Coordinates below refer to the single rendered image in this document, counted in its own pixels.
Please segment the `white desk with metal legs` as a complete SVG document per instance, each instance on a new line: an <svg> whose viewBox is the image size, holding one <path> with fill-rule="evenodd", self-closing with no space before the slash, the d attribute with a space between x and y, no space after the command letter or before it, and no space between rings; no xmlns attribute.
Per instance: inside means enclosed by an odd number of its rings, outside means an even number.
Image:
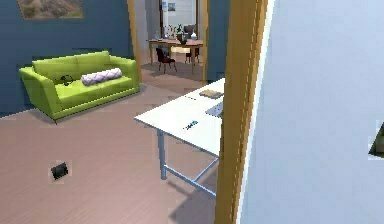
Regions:
<svg viewBox="0 0 384 224"><path fill-rule="evenodd" d="M165 180L167 173L171 173L213 198L216 197L216 193L199 184L198 180L219 161L222 118L208 115L206 111L220 102L223 103L223 96L218 99L210 99L200 96L199 93L206 89L224 93L224 84L225 79L221 78L135 117L136 121L155 129L157 132L161 179ZM183 129L194 120L198 121L198 124L189 130ZM214 160L195 178L188 178L166 164L165 135L213 156Z"/></svg>

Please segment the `lime green sofa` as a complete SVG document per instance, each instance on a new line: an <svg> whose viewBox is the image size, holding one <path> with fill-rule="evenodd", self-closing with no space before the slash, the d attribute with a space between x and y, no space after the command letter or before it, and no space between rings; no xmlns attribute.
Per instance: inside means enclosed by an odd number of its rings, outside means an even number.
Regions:
<svg viewBox="0 0 384 224"><path fill-rule="evenodd" d="M119 68L117 79L85 86L81 76ZM135 60L113 56L108 51L35 60L19 69L30 102L53 120L137 93L140 91ZM71 75L64 86L60 77Z"/></svg>

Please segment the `green houseplant in pot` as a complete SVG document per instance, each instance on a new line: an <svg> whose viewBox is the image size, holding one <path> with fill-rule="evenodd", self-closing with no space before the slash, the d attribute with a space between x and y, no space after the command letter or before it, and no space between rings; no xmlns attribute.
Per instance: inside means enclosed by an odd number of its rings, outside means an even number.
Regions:
<svg viewBox="0 0 384 224"><path fill-rule="evenodd" d="M175 28L175 35L176 35L176 39L181 44L185 44L187 42L187 39L185 38L185 34L184 34L184 28L181 24L178 24L177 27Z"/></svg>

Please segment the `brown wooden dining table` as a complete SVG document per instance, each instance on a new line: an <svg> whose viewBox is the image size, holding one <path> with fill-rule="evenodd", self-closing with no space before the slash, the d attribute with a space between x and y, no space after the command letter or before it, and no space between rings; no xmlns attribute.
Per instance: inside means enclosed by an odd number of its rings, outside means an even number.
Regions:
<svg viewBox="0 0 384 224"><path fill-rule="evenodd" d="M150 64L153 64L153 46L157 45L157 48L166 47L168 49L168 52L171 52L172 47L182 47L182 48L188 48L188 49L194 49L194 48L202 48L203 47L203 41L202 40L192 40L187 39L187 42L185 44L181 44L176 39L151 39L148 41L148 48L150 52ZM191 59L191 65L192 70L195 70L195 64L197 60L193 56Z"/></svg>

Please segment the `framed landscape picture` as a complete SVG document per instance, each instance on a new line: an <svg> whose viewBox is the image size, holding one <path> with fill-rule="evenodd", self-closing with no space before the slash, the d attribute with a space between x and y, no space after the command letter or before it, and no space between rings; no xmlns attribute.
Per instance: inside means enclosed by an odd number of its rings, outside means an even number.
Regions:
<svg viewBox="0 0 384 224"><path fill-rule="evenodd" d="M17 0L25 20L82 19L82 0Z"/></svg>

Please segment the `grey laptop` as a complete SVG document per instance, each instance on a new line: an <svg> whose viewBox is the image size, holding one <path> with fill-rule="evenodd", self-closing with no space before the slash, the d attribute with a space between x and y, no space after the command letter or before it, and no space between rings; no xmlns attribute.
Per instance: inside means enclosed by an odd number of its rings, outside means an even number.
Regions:
<svg viewBox="0 0 384 224"><path fill-rule="evenodd" d="M222 102L218 103L217 105L211 107L210 109L208 109L206 111L206 114L214 116L214 117L218 117L218 118L222 117L222 113L223 113L223 103Z"/></svg>

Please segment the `tan book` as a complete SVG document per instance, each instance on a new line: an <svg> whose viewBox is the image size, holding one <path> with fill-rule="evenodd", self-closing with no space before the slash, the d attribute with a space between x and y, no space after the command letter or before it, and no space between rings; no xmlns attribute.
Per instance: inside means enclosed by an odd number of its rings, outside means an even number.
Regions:
<svg viewBox="0 0 384 224"><path fill-rule="evenodd" d="M210 99L218 99L224 95L223 92L218 92L210 89L203 90L199 93L200 96L204 96Z"/></svg>

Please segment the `white lilac bolster pillow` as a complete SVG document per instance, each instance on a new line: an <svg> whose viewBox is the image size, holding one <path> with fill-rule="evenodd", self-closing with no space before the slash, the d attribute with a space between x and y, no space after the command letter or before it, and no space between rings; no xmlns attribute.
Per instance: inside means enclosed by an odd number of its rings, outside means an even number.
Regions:
<svg viewBox="0 0 384 224"><path fill-rule="evenodd" d="M101 82L117 79L122 76L122 71L119 68L113 68L104 71L98 71L81 76L81 81L85 86L98 84Z"/></svg>

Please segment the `small black box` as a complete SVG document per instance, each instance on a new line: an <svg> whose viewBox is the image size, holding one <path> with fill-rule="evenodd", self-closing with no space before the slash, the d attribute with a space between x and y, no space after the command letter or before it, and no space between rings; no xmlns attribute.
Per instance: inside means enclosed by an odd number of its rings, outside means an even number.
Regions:
<svg viewBox="0 0 384 224"><path fill-rule="evenodd" d="M55 180L58 180L69 173L67 164L65 162L58 164L51 168L51 173Z"/></svg>

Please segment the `dark red dining chair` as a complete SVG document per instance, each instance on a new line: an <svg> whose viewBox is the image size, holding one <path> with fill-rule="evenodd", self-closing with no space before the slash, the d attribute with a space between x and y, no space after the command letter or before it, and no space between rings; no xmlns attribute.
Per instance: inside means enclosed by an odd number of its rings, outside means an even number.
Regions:
<svg viewBox="0 0 384 224"><path fill-rule="evenodd" d="M156 49L156 55L157 55L157 60L159 62L159 68L163 69L163 72L166 72L166 65L169 65L169 67L174 67L174 69L177 69L176 61L170 58L169 56L166 56L161 48Z"/></svg>
<svg viewBox="0 0 384 224"><path fill-rule="evenodd" d="M197 59L197 62L199 63L199 53L200 53L200 48L194 48L189 49L189 51L185 54L185 63L189 62L191 63L191 59L194 56Z"/></svg>

